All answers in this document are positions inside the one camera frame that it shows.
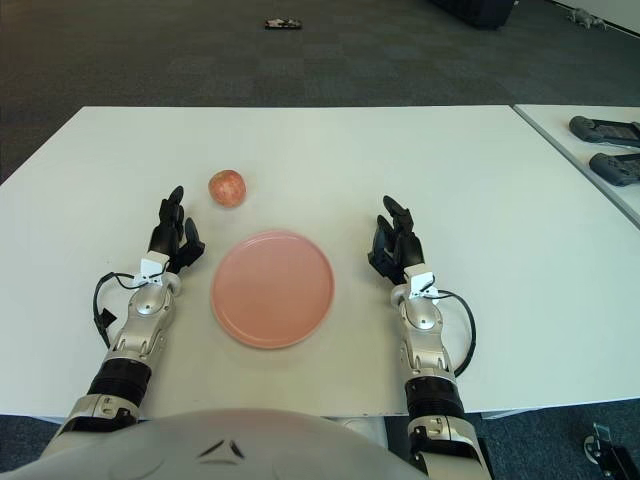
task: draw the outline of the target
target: silver robotic arm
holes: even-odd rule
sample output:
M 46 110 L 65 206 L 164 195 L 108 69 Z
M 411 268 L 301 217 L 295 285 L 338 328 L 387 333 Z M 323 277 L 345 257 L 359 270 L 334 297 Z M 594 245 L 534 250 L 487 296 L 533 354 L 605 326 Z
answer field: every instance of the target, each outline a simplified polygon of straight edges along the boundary
M 182 224 L 182 196 L 182 187 L 177 187 L 162 200 L 160 223 L 151 236 L 149 251 L 140 261 L 140 272 L 133 276 L 131 286 L 125 286 L 136 292 L 129 300 L 127 320 L 113 342 L 109 342 L 106 332 L 115 317 L 106 309 L 97 311 L 97 297 L 105 279 L 117 277 L 120 281 L 123 274 L 110 273 L 98 283 L 94 320 L 108 351 L 89 391 L 78 399 L 44 456 L 82 443 L 87 435 L 78 432 L 113 432 L 138 422 L 138 409 L 175 314 L 174 297 L 180 293 L 177 273 L 204 252 L 193 220 L 188 218 Z M 184 233 L 186 242 L 180 246 Z
M 410 419 L 410 461 L 434 480 L 489 479 L 489 469 L 475 429 L 465 419 L 456 384 L 456 375 L 464 371 L 475 348 L 473 316 L 459 296 L 438 292 L 435 276 L 424 263 L 420 240 L 413 233 L 409 210 L 388 196 L 384 205 L 393 226 L 378 217 L 369 263 L 397 285 L 391 292 L 391 304 L 402 322 L 400 351 Z M 442 343 L 443 318 L 436 306 L 440 299 L 451 296 L 467 309 L 473 333 L 469 353 L 455 370 Z

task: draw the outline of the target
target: apple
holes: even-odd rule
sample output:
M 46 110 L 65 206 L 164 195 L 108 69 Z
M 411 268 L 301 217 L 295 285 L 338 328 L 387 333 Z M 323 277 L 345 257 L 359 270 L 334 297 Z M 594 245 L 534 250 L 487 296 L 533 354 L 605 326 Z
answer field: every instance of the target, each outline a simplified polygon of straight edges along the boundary
M 222 170 L 209 180 L 209 195 L 224 207 L 237 207 L 246 194 L 242 175 L 235 170 Z

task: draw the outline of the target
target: pink plate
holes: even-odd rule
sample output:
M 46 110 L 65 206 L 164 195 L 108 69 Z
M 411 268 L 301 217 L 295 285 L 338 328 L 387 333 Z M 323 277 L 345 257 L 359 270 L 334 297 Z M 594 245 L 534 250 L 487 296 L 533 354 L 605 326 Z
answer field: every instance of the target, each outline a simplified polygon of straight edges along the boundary
M 280 348 L 305 339 L 320 325 L 333 299 L 333 273 L 322 251 L 284 230 L 255 235 L 220 262 L 211 307 L 237 340 Z

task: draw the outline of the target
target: white desk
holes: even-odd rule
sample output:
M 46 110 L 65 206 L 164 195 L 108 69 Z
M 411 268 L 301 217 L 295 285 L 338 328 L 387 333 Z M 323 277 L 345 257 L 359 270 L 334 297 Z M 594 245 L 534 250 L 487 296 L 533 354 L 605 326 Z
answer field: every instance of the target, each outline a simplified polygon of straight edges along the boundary
M 569 121 L 577 115 L 616 122 L 637 122 L 640 120 L 639 107 L 516 105 L 515 109 L 640 228 L 640 184 L 615 187 L 589 167 L 589 160 L 596 153 L 626 155 L 637 153 L 638 150 L 583 142 L 569 130 Z
M 207 192 L 223 168 L 247 180 L 236 210 Z M 438 285 L 475 313 L 468 411 L 640 396 L 640 231 L 511 108 L 84 108 L 0 187 L 0 412 L 62 417 L 85 393 L 104 355 L 95 283 L 136 270 L 177 184 L 207 247 L 181 274 L 149 417 L 403 413 L 391 284 L 366 258 L 383 194 L 411 208 Z M 223 255 L 269 228 L 314 240 L 336 279 L 321 328 L 278 351 L 229 338 L 208 300 Z M 102 303 L 122 319 L 128 294 Z M 441 306 L 459 361 L 466 319 Z

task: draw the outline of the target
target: black cable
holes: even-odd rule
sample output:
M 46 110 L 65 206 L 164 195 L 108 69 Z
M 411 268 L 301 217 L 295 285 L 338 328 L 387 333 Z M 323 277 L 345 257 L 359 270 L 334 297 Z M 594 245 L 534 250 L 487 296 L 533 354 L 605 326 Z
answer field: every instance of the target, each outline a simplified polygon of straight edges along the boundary
M 429 290 L 435 283 L 436 283 L 436 276 L 435 274 L 431 274 L 431 276 L 433 277 L 433 279 L 431 280 L 430 283 L 427 283 L 424 287 L 422 287 L 420 289 L 421 292 L 426 292 L 427 290 Z
M 167 261 L 164 264 L 164 267 L 162 268 L 162 272 L 149 275 L 149 278 L 154 278 L 162 275 L 165 272 L 168 263 L 169 262 Z M 115 320 L 115 317 L 111 312 L 107 310 L 106 315 L 108 315 L 110 321 L 108 321 L 108 323 L 105 325 L 104 316 L 103 316 L 105 315 L 105 310 L 103 310 L 102 314 L 98 311 L 98 295 L 100 294 L 100 289 L 105 283 L 107 283 L 112 278 L 115 278 L 116 281 L 120 284 L 120 286 L 126 290 L 137 290 L 138 288 L 144 287 L 145 285 L 149 284 L 149 282 L 145 282 L 145 283 L 141 283 L 140 285 L 125 285 L 124 283 L 122 283 L 122 280 L 120 279 L 121 277 L 129 278 L 132 280 L 134 278 L 134 276 L 129 273 L 116 273 L 116 272 L 107 273 L 100 280 L 98 280 L 98 283 L 96 284 L 96 289 L 93 292 L 93 322 L 96 324 L 98 333 L 102 337 L 102 340 L 104 341 L 107 348 L 111 346 L 109 342 L 109 336 L 107 335 L 107 327 Z
M 426 288 L 429 288 L 431 285 L 433 285 L 433 283 L 435 283 L 435 277 L 434 277 L 434 281 L 430 285 L 428 285 Z M 464 298 L 448 290 L 439 290 L 439 291 L 444 293 L 444 295 L 427 296 L 426 298 L 429 298 L 430 300 L 442 300 L 445 298 L 453 297 L 462 304 L 462 306 L 467 312 L 467 316 L 469 317 L 469 326 L 471 327 L 471 343 L 469 344 L 469 349 L 467 350 L 467 354 L 465 355 L 464 360 L 458 366 L 458 368 L 456 368 L 453 372 L 456 377 L 459 377 L 460 375 L 462 375 L 462 372 L 464 372 L 469 366 L 469 364 L 471 363 L 471 359 L 473 358 L 473 352 L 475 352 L 476 350 L 476 321 L 473 318 L 473 312 L 471 311 L 469 304 L 464 300 Z

